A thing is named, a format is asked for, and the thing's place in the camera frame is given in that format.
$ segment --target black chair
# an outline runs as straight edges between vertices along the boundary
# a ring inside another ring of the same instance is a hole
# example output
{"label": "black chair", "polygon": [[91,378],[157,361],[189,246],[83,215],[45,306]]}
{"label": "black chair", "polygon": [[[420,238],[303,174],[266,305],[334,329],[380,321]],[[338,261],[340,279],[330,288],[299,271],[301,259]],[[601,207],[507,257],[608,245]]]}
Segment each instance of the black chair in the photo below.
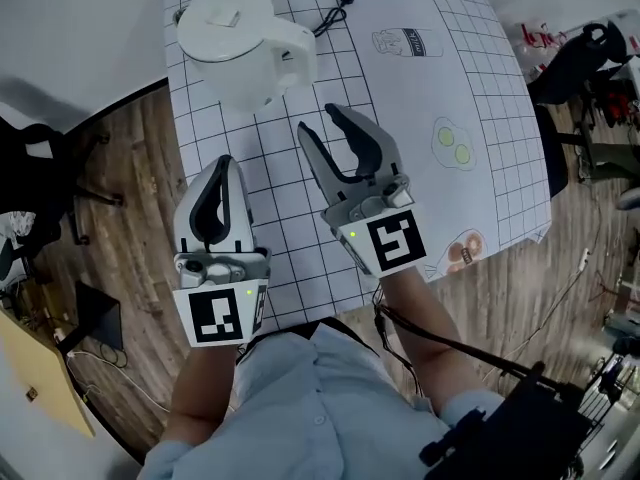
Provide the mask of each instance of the black chair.
{"label": "black chair", "polygon": [[[598,164],[599,154],[609,148],[609,145],[594,147],[591,142],[589,130],[593,126],[586,123],[585,118],[589,112],[593,120],[593,110],[590,100],[591,93],[586,87],[586,82],[598,77],[598,70],[604,66],[607,60],[624,63],[630,58],[626,55],[624,38],[613,23],[610,22],[607,26],[599,23],[589,24],[583,28],[579,36],[567,41],[547,69],[528,85],[540,129],[551,197],[563,190],[568,183],[567,162],[562,144],[582,146],[585,149],[589,165],[594,169]],[[607,76],[610,77],[612,74],[613,71],[610,71]],[[566,103],[573,95],[579,95],[583,102],[582,117],[576,126],[579,133],[559,133],[548,110],[541,104]],[[631,150],[630,146],[621,147]],[[603,155],[603,158],[608,157],[611,160],[619,154],[619,151],[614,153],[614,155]],[[627,176],[629,175],[628,171],[627,165],[627,169],[623,171],[625,173],[623,177],[629,177]]]}
{"label": "black chair", "polygon": [[[28,145],[48,142],[52,158],[31,156]],[[87,245],[90,239],[80,235],[75,212],[75,197],[93,199],[103,204],[122,206],[119,194],[111,198],[89,192],[77,185],[77,179],[97,144],[109,137],[95,135],[79,155],[74,156],[74,140],[46,125],[34,124],[17,130],[0,118],[0,214],[12,211],[35,213],[27,236],[16,238],[21,247],[13,249],[7,239],[0,252],[0,280],[6,278],[13,261],[31,259],[46,244],[61,236],[60,220],[67,215],[74,242]]]}

